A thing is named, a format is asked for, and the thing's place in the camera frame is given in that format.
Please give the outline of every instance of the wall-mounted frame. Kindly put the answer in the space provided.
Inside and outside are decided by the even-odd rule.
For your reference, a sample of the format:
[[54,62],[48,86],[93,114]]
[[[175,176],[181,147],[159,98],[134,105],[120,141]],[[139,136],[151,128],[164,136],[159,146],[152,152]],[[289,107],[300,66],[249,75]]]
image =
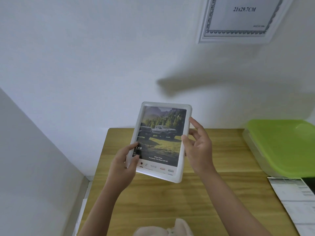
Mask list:
[[293,0],[204,0],[197,43],[269,43]]

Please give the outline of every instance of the white wall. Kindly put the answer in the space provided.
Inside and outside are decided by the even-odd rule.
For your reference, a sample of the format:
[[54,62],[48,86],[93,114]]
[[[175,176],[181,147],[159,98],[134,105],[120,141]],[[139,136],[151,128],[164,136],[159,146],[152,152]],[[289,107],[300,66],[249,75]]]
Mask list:
[[63,235],[80,171],[0,89],[0,235]]
[[[202,2],[0,0],[0,86],[85,175],[143,101],[191,104],[212,128],[311,117],[315,0],[295,0],[264,46],[196,45]],[[195,88],[161,91],[178,76]]]

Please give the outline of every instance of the gray pickup truck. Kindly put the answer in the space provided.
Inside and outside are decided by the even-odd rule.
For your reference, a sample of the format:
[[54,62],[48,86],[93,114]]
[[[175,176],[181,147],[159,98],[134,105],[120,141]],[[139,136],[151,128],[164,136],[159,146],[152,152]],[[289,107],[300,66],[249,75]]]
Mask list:
[[170,137],[171,139],[174,139],[176,133],[176,129],[169,128],[168,126],[158,125],[155,126],[155,128],[152,128],[152,136],[156,135],[162,138]]
[[147,127],[144,123],[141,123],[138,136],[144,137],[144,139],[148,140],[152,136],[152,128]]

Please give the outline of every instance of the decorative border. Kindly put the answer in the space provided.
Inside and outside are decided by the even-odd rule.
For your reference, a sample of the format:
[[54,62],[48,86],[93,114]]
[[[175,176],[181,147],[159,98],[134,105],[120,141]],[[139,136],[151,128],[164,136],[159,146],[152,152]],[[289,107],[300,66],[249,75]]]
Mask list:
[[207,38],[209,36],[206,36],[206,33],[210,33],[210,34],[243,34],[243,35],[262,35],[262,34],[266,34],[267,30],[269,29],[272,21],[274,20],[274,17],[276,16],[277,12],[280,9],[280,6],[282,4],[283,0],[280,0],[273,15],[270,18],[270,21],[266,27],[265,30],[210,30],[210,25],[211,25],[211,21],[212,21],[212,17],[213,17],[213,12],[215,9],[215,3],[216,0],[212,0],[211,2],[211,7],[209,10],[209,17],[207,20],[207,25],[203,34],[203,38]]

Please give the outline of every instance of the finger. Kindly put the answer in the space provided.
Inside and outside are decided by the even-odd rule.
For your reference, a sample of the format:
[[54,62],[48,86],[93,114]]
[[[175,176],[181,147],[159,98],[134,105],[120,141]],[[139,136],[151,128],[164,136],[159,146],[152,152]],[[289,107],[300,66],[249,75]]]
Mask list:
[[137,168],[137,164],[138,164],[138,161],[139,161],[139,155],[135,155],[132,160],[131,160],[131,163],[128,167],[128,170],[129,171],[136,171],[136,168]]
[[203,126],[198,123],[195,119],[193,119],[192,117],[189,118],[189,121],[191,122],[191,124],[197,129],[198,134],[201,137],[208,137],[208,134],[206,132],[206,130],[203,128]]
[[183,144],[184,144],[184,147],[185,147],[185,151],[188,152],[188,153],[191,152],[192,148],[193,148],[193,145],[190,142],[190,139],[186,135],[182,135],[181,136],[181,140],[183,141]]
[[192,135],[196,140],[200,138],[198,131],[195,129],[189,129],[189,134]]
[[138,144],[139,144],[138,142],[135,142],[135,143],[132,143],[128,146],[125,146],[125,147],[119,149],[117,151],[116,158],[118,158],[119,160],[125,161],[126,155],[128,154],[128,152],[130,150],[134,149],[136,146],[138,146]]
[[194,140],[191,140],[191,139],[189,139],[189,141],[191,142],[192,145],[195,145],[196,143]]

